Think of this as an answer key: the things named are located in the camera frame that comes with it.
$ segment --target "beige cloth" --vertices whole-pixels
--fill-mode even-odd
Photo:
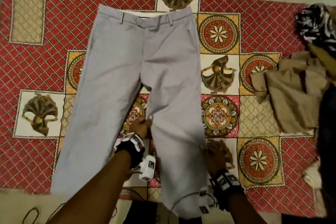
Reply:
[[[269,94],[284,133],[304,133],[318,125],[319,107],[329,85],[326,70],[310,52],[293,53],[278,70],[250,74],[259,103]]]

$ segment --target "gray pants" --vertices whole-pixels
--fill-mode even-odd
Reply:
[[[141,83],[151,89],[146,115],[153,115],[164,205],[199,192],[208,174],[199,149],[206,144],[200,70],[190,8],[142,19],[100,5],[51,192],[72,196],[104,166]],[[174,212],[198,217],[198,202],[187,197]]]

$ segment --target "forearm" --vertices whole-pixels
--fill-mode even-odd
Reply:
[[[48,224],[109,223],[130,165],[131,157],[127,151],[122,150],[115,154]]]
[[[228,204],[235,224],[267,224],[245,196],[233,193]]]

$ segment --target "person's right hand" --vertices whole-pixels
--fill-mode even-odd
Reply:
[[[215,178],[219,170],[226,169],[226,162],[233,165],[233,161],[229,149],[222,140],[209,140],[207,146],[208,148],[201,146],[201,150],[208,172],[212,178]]]

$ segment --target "hand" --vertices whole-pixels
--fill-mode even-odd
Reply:
[[[134,120],[129,127],[129,133],[137,133],[142,139],[145,139],[147,136],[148,129],[151,128],[153,123],[153,116],[149,116],[149,119],[146,120],[145,117],[138,118]]]
[[[219,170],[226,169],[226,162],[233,165],[232,155],[222,140],[209,140],[207,146],[208,148],[201,146],[201,150],[208,172],[212,178],[215,178]]]

